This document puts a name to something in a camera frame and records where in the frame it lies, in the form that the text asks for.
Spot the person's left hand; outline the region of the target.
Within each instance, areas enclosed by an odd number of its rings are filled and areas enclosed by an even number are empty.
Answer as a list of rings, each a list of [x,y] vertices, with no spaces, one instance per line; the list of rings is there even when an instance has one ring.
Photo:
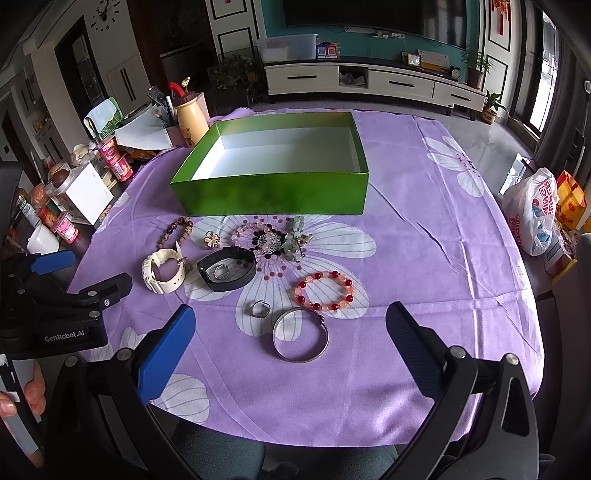
[[[45,410],[45,381],[36,360],[10,363],[1,355],[1,423],[35,468],[44,463],[34,429]]]

